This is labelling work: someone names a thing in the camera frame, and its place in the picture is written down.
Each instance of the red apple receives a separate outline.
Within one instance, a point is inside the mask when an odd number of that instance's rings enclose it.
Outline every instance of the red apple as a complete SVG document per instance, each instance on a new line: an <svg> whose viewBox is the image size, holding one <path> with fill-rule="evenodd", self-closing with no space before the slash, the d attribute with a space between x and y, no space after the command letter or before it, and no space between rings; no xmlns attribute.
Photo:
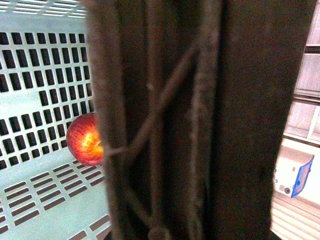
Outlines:
<svg viewBox="0 0 320 240"><path fill-rule="evenodd" d="M94 113L81 115L71 123L66 132L66 143L72 155L83 165L102 162L103 148Z"/></svg>

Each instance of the white plastic crate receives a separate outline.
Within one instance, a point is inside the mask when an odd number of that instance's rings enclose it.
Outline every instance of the white plastic crate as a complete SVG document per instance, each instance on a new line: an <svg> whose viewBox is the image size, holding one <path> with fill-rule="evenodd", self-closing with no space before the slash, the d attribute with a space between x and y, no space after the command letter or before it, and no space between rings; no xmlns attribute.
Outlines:
<svg viewBox="0 0 320 240"><path fill-rule="evenodd" d="M0 0L0 240L110 230L102 168L66 144L69 124L94 111L85 14L73 0Z"/></svg>

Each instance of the crate floor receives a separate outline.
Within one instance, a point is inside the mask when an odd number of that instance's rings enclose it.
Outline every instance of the crate floor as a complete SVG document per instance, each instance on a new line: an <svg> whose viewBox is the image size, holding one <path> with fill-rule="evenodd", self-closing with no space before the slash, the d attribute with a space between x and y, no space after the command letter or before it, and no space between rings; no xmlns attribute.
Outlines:
<svg viewBox="0 0 320 240"><path fill-rule="evenodd" d="M103 240L110 231L101 166L63 149L0 176L1 240Z"/></svg>

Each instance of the dark structure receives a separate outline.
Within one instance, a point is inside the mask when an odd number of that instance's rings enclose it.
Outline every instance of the dark structure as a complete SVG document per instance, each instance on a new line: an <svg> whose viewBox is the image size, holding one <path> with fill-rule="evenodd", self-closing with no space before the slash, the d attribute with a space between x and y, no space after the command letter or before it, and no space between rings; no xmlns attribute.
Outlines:
<svg viewBox="0 0 320 240"><path fill-rule="evenodd" d="M270 238L315 1L82 2L112 237Z"/></svg>

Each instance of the dark vertical beam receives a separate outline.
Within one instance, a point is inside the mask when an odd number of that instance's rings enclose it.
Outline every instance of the dark vertical beam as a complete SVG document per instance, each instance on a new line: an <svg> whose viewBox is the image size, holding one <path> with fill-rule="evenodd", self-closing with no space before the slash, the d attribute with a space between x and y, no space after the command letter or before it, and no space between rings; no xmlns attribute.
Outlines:
<svg viewBox="0 0 320 240"><path fill-rule="evenodd" d="M83 1L90 11L87 22L94 108L103 146L107 200L112 235L117 240L136 239L124 199L125 156L127 146L121 34L116 1Z"/></svg>
<svg viewBox="0 0 320 240"><path fill-rule="evenodd" d="M273 170L314 0L224 1L208 239L268 239Z"/></svg>
<svg viewBox="0 0 320 240"><path fill-rule="evenodd" d="M199 28L198 66L192 95L192 132L190 153L189 238L205 237L205 202L207 198L211 136L217 85L221 26L221 1L202 0Z"/></svg>
<svg viewBox="0 0 320 240"><path fill-rule="evenodd" d="M147 29L148 29L148 90L149 111L156 113L160 102L160 95L164 86L163 56L165 37L165 8L163 0L147 1ZM154 127L150 133L150 193L152 228L149 233L151 240L156 239L155 230L163 228L163 121L162 114L156 117Z"/></svg>

